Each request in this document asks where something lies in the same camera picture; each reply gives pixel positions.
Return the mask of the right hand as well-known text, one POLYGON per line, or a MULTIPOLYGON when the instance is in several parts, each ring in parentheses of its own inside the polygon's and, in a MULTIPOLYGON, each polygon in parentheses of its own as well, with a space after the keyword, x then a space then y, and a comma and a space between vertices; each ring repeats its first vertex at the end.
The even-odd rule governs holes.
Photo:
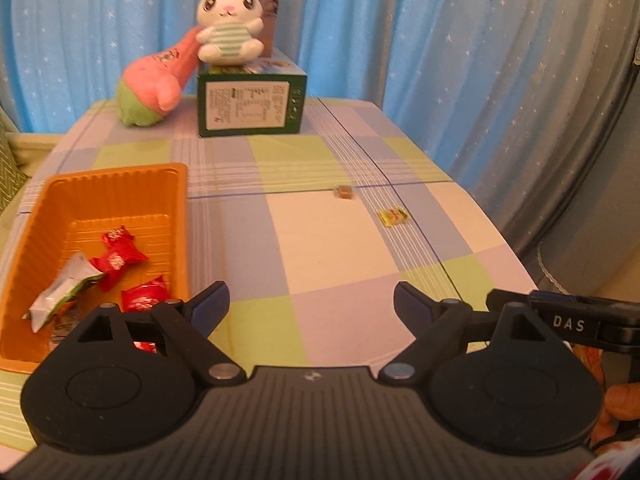
MULTIPOLYGON (((590 370, 601 387, 604 386, 604 373, 601 363, 602 351, 574 344, 574 355, 590 370)), ((591 444, 596 445, 606 438, 613 437, 613 420, 628 422, 640 415, 640 385, 620 384, 608 387, 604 395, 604 408, 591 434, 591 444)))

